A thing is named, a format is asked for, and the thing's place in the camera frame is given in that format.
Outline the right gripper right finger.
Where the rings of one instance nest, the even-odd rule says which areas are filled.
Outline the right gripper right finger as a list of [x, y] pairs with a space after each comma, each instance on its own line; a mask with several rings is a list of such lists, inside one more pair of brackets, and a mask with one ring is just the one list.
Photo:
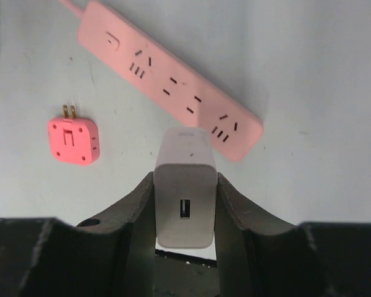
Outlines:
[[371, 296], [371, 223], [288, 223], [218, 177], [221, 296]]

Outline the pink square adapter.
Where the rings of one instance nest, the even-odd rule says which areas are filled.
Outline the pink square adapter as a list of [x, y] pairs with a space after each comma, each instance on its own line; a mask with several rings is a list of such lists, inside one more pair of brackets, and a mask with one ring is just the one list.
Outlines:
[[87, 166], [100, 157], [98, 126], [90, 119], [79, 118], [75, 106], [62, 106], [62, 116], [47, 125], [49, 147], [61, 162]]

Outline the pink power strip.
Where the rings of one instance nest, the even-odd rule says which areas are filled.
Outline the pink power strip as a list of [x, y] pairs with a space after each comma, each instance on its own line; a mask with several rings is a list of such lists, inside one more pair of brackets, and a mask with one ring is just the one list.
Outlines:
[[263, 135], [261, 121], [195, 70], [99, 1], [81, 8], [79, 43], [115, 73], [187, 127], [203, 128], [212, 146], [241, 160]]

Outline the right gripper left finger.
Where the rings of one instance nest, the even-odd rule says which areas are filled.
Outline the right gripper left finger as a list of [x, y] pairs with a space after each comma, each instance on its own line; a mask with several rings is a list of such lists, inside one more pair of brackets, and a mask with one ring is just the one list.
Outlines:
[[152, 174], [77, 226], [0, 218], [0, 296], [152, 296]]

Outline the white cube charger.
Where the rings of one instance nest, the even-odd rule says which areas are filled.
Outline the white cube charger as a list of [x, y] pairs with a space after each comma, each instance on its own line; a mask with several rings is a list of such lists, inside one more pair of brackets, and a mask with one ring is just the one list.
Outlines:
[[218, 172], [208, 132], [194, 127], [168, 129], [153, 184], [158, 244], [172, 249], [211, 246]]

